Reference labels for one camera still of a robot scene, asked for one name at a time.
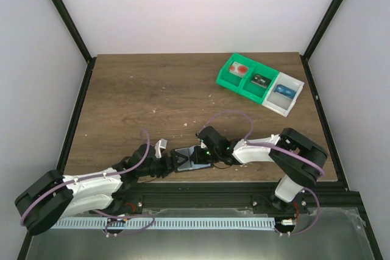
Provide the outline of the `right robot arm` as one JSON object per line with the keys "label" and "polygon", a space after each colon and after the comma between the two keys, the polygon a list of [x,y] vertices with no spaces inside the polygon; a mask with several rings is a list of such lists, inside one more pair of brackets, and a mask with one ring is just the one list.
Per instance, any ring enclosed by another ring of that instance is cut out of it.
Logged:
{"label": "right robot arm", "polygon": [[263,139],[244,137],[228,140],[213,127],[207,126],[197,134],[197,138],[200,145],[195,146],[190,155],[194,164],[275,163],[284,176],[266,202],[280,213],[292,207],[298,193],[312,188],[325,175],[326,150],[292,128],[284,128],[281,134]]}

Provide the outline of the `black leather card holder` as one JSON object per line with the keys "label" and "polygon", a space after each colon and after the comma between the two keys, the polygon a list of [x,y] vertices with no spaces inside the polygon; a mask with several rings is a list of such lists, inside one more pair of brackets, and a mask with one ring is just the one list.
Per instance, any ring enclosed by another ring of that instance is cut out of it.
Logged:
{"label": "black leather card holder", "polygon": [[[176,173],[188,172],[188,171],[192,171],[192,170],[207,169],[207,168],[212,167],[212,164],[192,164],[191,163],[190,156],[192,155],[191,153],[192,153],[193,147],[194,146],[175,149],[177,152],[179,152],[179,153],[181,153],[184,156],[187,156],[189,158],[189,169],[187,171],[175,171]],[[172,158],[172,159],[174,161],[174,170],[175,170],[175,164],[177,162],[177,159],[175,159],[175,158]]]}

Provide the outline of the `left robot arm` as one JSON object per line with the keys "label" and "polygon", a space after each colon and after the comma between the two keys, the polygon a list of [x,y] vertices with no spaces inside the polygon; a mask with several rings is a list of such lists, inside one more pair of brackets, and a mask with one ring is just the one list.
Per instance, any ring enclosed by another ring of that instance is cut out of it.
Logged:
{"label": "left robot arm", "polygon": [[193,147],[185,147],[165,153],[159,144],[143,144],[133,155],[99,172],[63,175],[50,170],[16,198],[21,225],[36,236],[60,219],[84,212],[125,214],[124,193],[141,177],[165,178],[178,172],[193,152]]}

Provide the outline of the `black card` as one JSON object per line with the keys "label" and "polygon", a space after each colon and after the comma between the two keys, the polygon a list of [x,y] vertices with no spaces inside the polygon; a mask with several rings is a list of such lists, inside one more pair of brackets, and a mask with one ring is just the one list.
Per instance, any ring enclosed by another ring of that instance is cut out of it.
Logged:
{"label": "black card", "polygon": [[262,88],[267,88],[271,84],[272,80],[260,74],[254,74],[251,82]]}

